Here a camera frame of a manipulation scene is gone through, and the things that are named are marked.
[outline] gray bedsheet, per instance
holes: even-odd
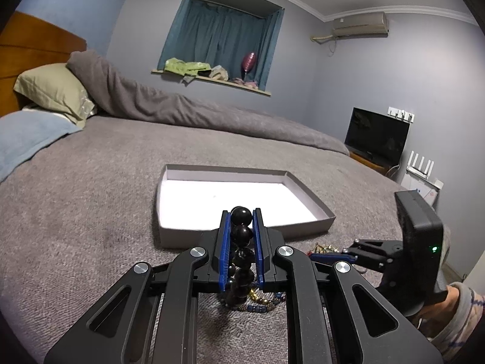
[[[94,102],[112,116],[220,130],[349,154],[339,140],[291,120],[166,93],[127,79],[93,50],[73,52],[67,67]]]
[[[292,243],[301,250],[315,242],[345,247],[357,237],[401,238],[393,196],[400,186],[344,154],[95,116],[0,184],[0,310],[38,362],[135,262],[158,265],[176,256],[153,234],[166,163],[292,172],[336,214],[327,234]],[[198,363],[285,363],[285,310],[229,312],[203,295]]]

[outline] tv stand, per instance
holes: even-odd
[[[372,168],[374,171],[377,171],[381,175],[385,176],[390,170],[390,167],[376,164],[373,161],[367,160],[366,158],[363,158],[361,155],[358,155],[357,153],[351,150],[349,151],[349,153],[352,159],[357,160],[361,164],[367,165],[369,168]]]

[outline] pink balloon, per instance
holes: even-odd
[[[244,70],[244,72],[248,73],[253,69],[254,65],[256,64],[256,60],[256,53],[249,52],[246,56],[244,56],[241,63],[241,68]]]

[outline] green cloth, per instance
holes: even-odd
[[[173,57],[165,62],[163,70],[175,72],[179,75],[197,75],[199,71],[210,70],[210,64],[197,62],[186,63]]]

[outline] window sill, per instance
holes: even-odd
[[[173,74],[173,75],[178,75],[178,74],[174,74],[173,72],[165,72],[163,70],[152,70],[152,74]],[[271,93],[270,92],[265,92],[265,91],[259,90],[259,89],[252,89],[252,88],[249,88],[247,86],[238,85],[237,83],[227,82],[225,80],[218,80],[218,79],[209,78],[209,77],[206,77],[206,76],[199,76],[199,75],[196,76],[196,79],[204,80],[204,81],[208,81],[208,82],[219,83],[221,85],[226,85],[226,86],[237,87],[239,89],[248,90],[249,92],[264,94],[265,96],[271,97]]]

